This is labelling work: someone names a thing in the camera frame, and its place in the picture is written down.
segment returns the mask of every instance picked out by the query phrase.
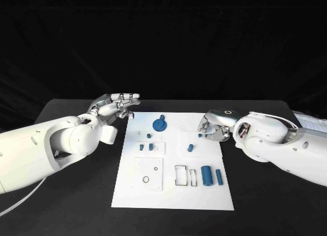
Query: white board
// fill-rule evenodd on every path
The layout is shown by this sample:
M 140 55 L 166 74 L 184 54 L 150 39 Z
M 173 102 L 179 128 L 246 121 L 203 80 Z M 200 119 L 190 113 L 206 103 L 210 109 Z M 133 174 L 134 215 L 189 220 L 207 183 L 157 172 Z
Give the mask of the white board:
M 153 130 L 153 122 L 160 115 L 164 115 L 167 122 L 163 132 Z M 111 207 L 233 210 L 219 142 L 197 137 L 196 128 L 203 115 L 137 112 L 134 120 L 128 120 Z M 158 150 L 138 151 L 140 143 L 157 143 Z M 187 152 L 189 144 L 194 145 L 193 152 Z M 134 160 L 147 162 L 144 160 L 151 159 L 161 160 L 161 182 L 160 173 L 151 170 L 157 162 L 141 164 L 144 171 L 140 174 L 135 171 L 138 166 Z M 187 186 L 176 186 L 177 165 L 187 167 Z M 212 168 L 212 186 L 202 185 L 200 167 L 205 165 Z M 216 169 L 222 172 L 222 186 L 217 185 Z M 146 170 L 151 171 L 148 175 L 157 174 L 151 187 L 143 183 Z M 196 173 L 196 187 L 190 185 L 190 170 Z

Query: robotic hand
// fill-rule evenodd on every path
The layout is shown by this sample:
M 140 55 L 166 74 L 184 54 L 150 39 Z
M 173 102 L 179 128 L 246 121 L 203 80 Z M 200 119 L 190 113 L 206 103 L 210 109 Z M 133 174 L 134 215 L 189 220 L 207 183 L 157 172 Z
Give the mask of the robotic hand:
M 216 132 L 203 138 L 223 142 L 232 133 L 235 146 L 253 160 L 271 161 L 284 171 L 327 186 L 327 133 L 298 128 L 281 117 L 256 112 L 242 117 L 225 109 L 205 114 L 197 131 L 206 133 L 209 126 Z
M 127 110 L 140 95 L 102 95 L 88 112 L 0 134 L 0 194 L 30 185 L 85 158 L 98 142 L 114 144 L 117 117 L 134 118 Z

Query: black backdrop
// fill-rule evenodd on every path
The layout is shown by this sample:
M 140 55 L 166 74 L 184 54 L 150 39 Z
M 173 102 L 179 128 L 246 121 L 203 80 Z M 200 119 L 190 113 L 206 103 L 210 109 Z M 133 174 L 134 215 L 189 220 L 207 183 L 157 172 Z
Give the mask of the black backdrop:
M 284 100 L 327 118 L 325 7 L 105 5 L 0 3 L 3 129 L 32 124 L 53 98 L 117 92 Z

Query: black table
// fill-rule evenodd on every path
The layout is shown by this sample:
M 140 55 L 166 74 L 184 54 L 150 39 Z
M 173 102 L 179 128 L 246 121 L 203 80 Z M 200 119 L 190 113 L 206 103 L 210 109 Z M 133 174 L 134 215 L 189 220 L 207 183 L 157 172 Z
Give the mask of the black table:
M 89 100 L 52 100 L 36 123 L 86 112 Z M 282 101 L 143 100 L 131 111 L 200 112 L 228 108 L 298 121 Z M 0 218 L 0 235 L 327 235 L 327 189 L 259 163 L 222 143 L 235 211 L 111 208 L 127 118 L 114 145 L 99 143 L 95 152 L 49 176 L 27 201 Z M 35 184 L 0 195 L 0 211 L 35 188 Z

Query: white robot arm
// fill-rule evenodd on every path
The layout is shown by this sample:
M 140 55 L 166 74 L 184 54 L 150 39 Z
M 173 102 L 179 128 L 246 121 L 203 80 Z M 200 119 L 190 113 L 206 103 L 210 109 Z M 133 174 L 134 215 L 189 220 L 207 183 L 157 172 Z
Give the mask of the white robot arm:
M 327 133 L 298 128 L 277 116 L 251 112 L 242 117 L 225 109 L 205 114 L 197 131 L 206 133 L 210 125 L 216 132 L 203 138 L 223 142 L 232 133 L 235 146 L 253 160 L 271 161 L 284 171 L 327 186 Z
M 0 194 L 30 185 L 85 158 L 98 142 L 114 144 L 115 117 L 130 119 L 138 94 L 102 95 L 88 112 L 0 134 Z

